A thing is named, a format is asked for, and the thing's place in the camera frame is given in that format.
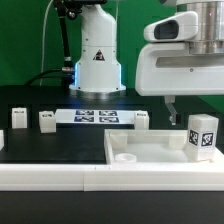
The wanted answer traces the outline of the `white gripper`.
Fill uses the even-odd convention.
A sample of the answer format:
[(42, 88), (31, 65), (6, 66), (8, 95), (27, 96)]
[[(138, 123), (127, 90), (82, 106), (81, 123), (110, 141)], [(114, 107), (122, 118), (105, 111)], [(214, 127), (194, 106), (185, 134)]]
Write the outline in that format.
[(165, 96), (175, 125), (174, 96), (224, 94), (224, 55), (191, 55), (187, 43), (147, 44), (138, 58), (135, 89), (141, 96)]

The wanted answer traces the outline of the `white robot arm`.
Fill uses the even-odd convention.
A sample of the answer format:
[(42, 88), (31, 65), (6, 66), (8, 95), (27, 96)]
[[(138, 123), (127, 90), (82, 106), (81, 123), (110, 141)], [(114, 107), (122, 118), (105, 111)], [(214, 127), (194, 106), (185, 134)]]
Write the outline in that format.
[[(147, 44), (138, 57), (135, 90), (141, 96), (162, 96), (175, 123), (177, 96), (224, 94), (224, 0), (159, 2), (176, 12), (145, 27)], [(106, 99), (126, 89), (116, 59), (116, 31), (115, 19), (100, 5), (84, 5), (73, 94)]]

